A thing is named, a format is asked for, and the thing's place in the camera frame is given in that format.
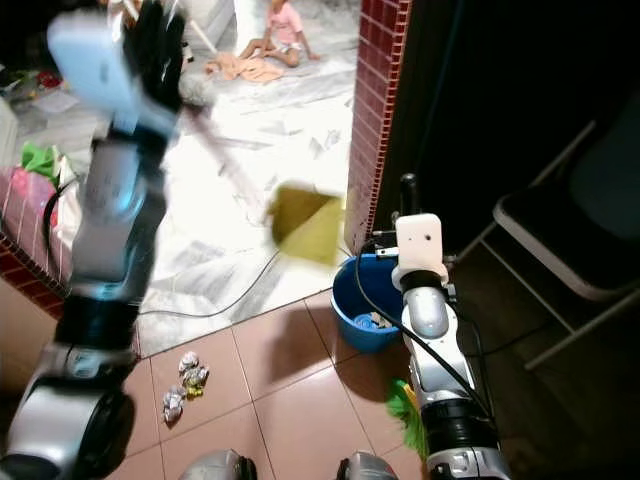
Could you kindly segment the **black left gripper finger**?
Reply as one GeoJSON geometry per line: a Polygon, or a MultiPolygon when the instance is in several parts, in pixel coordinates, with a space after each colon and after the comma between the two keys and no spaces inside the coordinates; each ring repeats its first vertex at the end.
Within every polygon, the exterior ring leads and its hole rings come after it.
{"type": "Polygon", "coordinates": [[[183,59],[186,14],[173,1],[132,1],[128,54],[132,59],[183,59]]]}

